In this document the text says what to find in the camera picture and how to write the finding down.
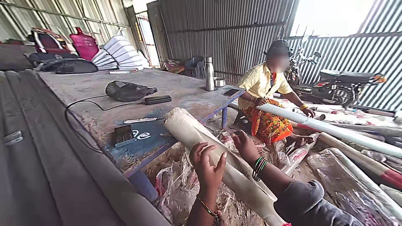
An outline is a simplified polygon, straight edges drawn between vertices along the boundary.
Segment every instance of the orange floral skirt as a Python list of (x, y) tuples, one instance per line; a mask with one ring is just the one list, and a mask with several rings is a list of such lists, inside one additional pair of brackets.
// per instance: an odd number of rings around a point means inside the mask
[[(282, 107), (278, 101), (266, 99), (267, 103)], [(255, 107), (248, 107), (243, 110), (246, 117), (251, 120), (251, 134), (257, 135), (267, 144), (284, 139), (293, 133), (293, 127), (289, 120), (271, 113), (261, 111)]]

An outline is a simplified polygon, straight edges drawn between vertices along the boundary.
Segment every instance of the metal table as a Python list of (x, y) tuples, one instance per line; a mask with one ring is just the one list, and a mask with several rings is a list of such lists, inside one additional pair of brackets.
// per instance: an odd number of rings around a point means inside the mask
[[(154, 69), (144, 69), (130, 74), (109, 74), (108, 71), (99, 71), (69, 75), (40, 72), (39, 75), (65, 105), (81, 99), (105, 95), (106, 85), (114, 80), (133, 82), (158, 89), (157, 93), (146, 97), (162, 95), (172, 97), (172, 101), (168, 103), (128, 105), (109, 111), (102, 111), (95, 104), (86, 102), (77, 103), (70, 107), (98, 144), (113, 156), (117, 167), (124, 172), (127, 178), (170, 148), (177, 140), (172, 136), (166, 136), (167, 130), (163, 126), (163, 120), (132, 123), (131, 126), (135, 132), (138, 131), (138, 134), (147, 132), (151, 136), (115, 148), (110, 145), (111, 133), (113, 133), (114, 128), (125, 125), (123, 121), (152, 117), (161, 119), (173, 108), (181, 107), (185, 108), (201, 123), (222, 110), (222, 127), (225, 127), (228, 104), (245, 92), (244, 89), (230, 85), (215, 91), (206, 91), (205, 80)], [(240, 91), (232, 97), (223, 95), (232, 88)], [(99, 97), (91, 100), (104, 109), (125, 104), (110, 97)]]

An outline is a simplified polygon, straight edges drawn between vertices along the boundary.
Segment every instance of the motorcycle mirror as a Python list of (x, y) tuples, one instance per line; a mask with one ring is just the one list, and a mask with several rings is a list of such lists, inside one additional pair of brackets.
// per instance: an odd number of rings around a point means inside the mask
[(317, 57), (317, 58), (320, 58), (320, 57), (321, 57), (321, 54), (316, 51), (316, 52), (314, 52), (314, 56)]
[(306, 35), (306, 36), (303, 36), (303, 38), (302, 38), (302, 40), (301, 40), (301, 43), (302, 44), (304, 44), (305, 42), (307, 42), (308, 41), (308, 35)]

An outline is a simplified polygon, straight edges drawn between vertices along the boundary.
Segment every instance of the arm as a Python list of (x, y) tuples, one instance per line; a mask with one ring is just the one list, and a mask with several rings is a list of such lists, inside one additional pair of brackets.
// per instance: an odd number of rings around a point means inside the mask
[[(254, 167), (260, 155), (251, 138), (242, 130), (232, 134), (232, 138), (241, 157)], [(278, 198), (274, 203), (275, 211), (287, 222), (311, 226), (363, 226), (355, 217), (324, 200), (324, 188), (316, 180), (296, 181), (269, 163), (259, 177)]]
[(297, 96), (297, 94), (292, 91), (290, 93), (287, 94), (283, 94), (282, 95), (288, 99), (290, 102), (294, 103), (296, 106), (301, 107), (304, 103), (302, 102), (302, 100), (300, 100), (300, 98)]
[[(300, 98), (297, 96), (295, 92), (290, 92), (287, 94), (282, 94), (286, 99), (288, 99), (290, 102), (294, 103), (296, 106), (301, 107), (304, 103)], [(309, 107), (304, 108), (302, 112), (307, 115), (308, 117), (314, 118), (316, 116), (316, 113)]]
[[(236, 131), (232, 134), (232, 138), (241, 157), (254, 169), (257, 159), (261, 156), (258, 154), (253, 140), (243, 130)], [(289, 184), (294, 181), (293, 178), (269, 162), (263, 168), (260, 178), (276, 196), (282, 194)]]
[(267, 103), (264, 98), (256, 98), (255, 96), (251, 95), (249, 92), (245, 92), (240, 96), (241, 99), (253, 102), (257, 106), (261, 106)]
[[(286, 99), (288, 99), (290, 102), (294, 103), (296, 106), (301, 107), (304, 105), (302, 100), (297, 96), (297, 94), (292, 90), (290, 87), (289, 83), (287, 83), (286, 79), (283, 78), (281, 86), (278, 89), (278, 92), (280, 92)], [(302, 109), (302, 112), (311, 118), (314, 118), (316, 113), (308, 107), (304, 107)]]
[[(221, 155), (216, 167), (210, 166), (209, 154), (216, 148), (216, 146), (212, 145), (205, 148), (207, 145), (208, 143), (196, 144), (190, 151), (190, 160), (200, 182), (198, 198), (200, 198), (213, 212), (217, 212), (216, 195), (219, 186), (222, 183), (227, 153), (225, 152)], [(190, 215), (187, 218), (186, 226), (212, 226), (215, 218), (208, 213), (198, 198), (194, 201)], [(221, 225), (224, 225), (220, 213), (218, 213), (218, 217)]]
[(242, 77), (241, 81), (237, 84), (237, 87), (246, 90), (246, 92), (243, 93), (240, 98), (250, 101), (257, 106), (264, 105), (267, 103), (267, 101), (261, 97), (256, 98), (255, 96), (251, 95), (248, 90), (258, 82), (259, 74), (260, 72), (254, 67), (251, 70), (248, 70), (248, 72), (246, 72), (246, 74)]

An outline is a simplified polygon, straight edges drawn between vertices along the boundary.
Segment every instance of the bare foot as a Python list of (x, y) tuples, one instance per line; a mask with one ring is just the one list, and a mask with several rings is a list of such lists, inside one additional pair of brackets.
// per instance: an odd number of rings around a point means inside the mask
[(296, 141), (296, 146), (302, 146), (304, 144), (313, 143), (313, 138), (309, 136), (301, 136), (297, 134), (292, 134), (289, 136), (293, 141)]

